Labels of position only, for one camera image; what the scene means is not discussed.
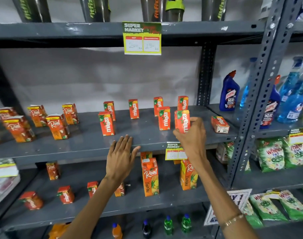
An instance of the bracelet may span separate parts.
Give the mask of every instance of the bracelet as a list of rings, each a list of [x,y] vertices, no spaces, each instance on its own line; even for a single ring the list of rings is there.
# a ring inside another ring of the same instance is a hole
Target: bracelet
[[[244,216],[245,216],[244,214],[240,214],[240,215],[233,217],[231,220],[223,223],[221,225],[221,229],[224,230],[226,227],[230,226],[232,223],[236,222],[237,220],[242,219]]]

